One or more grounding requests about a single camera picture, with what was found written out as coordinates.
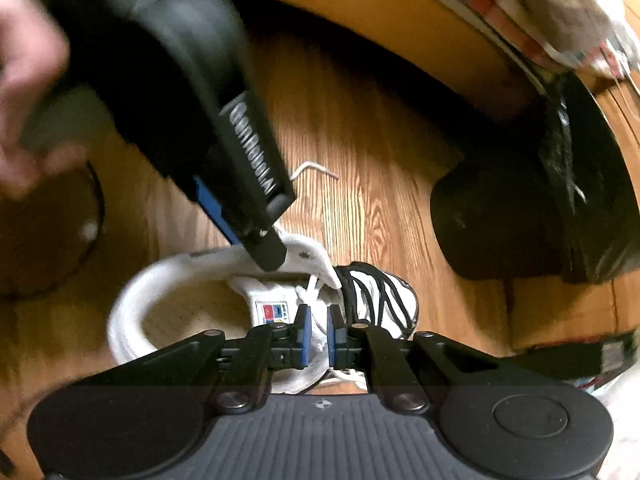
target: wooden floor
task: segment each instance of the wooden floor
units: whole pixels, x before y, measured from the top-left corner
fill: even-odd
[[[291,32],[288,22],[277,24],[273,17],[268,26],[260,17],[248,20],[255,78],[287,165],[311,159],[340,175],[335,181],[303,174],[284,227],[322,242],[335,264],[363,260],[405,278],[418,294],[421,330],[508,352],[500,283],[454,275],[431,228],[430,191],[460,160],[456,148],[374,75],[384,63],[375,53],[363,64],[339,35],[329,48],[329,41]],[[113,364],[105,322],[127,280],[160,257],[224,243],[203,213],[115,133],[97,152],[92,162],[106,222],[95,251],[57,290],[0,304],[0,447],[17,462],[19,479],[40,474],[24,433],[34,396]],[[75,207],[53,203],[60,214]]]

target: metal bolt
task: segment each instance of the metal bolt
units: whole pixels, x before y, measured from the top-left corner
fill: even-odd
[[[244,408],[249,403],[249,397],[242,392],[222,392],[218,395],[218,404],[228,410]]]
[[[393,407],[400,412],[417,412],[424,408],[426,400],[418,394],[397,394],[391,402]]]

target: shoe label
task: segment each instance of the shoe label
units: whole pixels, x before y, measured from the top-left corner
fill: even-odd
[[[262,308],[265,323],[289,323],[289,309],[287,303],[261,303],[258,302],[258,309]]]

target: white shoe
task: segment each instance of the white shoe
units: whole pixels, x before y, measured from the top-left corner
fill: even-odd
[[[276,272],[263,272],[241,246],[180,254],[142,270],[121,292],[108,321],[108,343],[116,362],[124,364],[209,328],[236,338],[251,326],[291,323],[298,306],[306,303],[312,316],[309,365],[275,372],[271,391],[296,394],[323,378],[323,383],[353,381],[366,390],[362,373],[329,371],[327,306],[340,304],[350,322],[382,323],[401,337],[415,327],[415,295],[399,278],[367,264],[334,269],[325,248],[311,238],[286,232],[280,237],[287,257]],[[409,321],[398,325],[395,320],[404,319],[405,312]]]

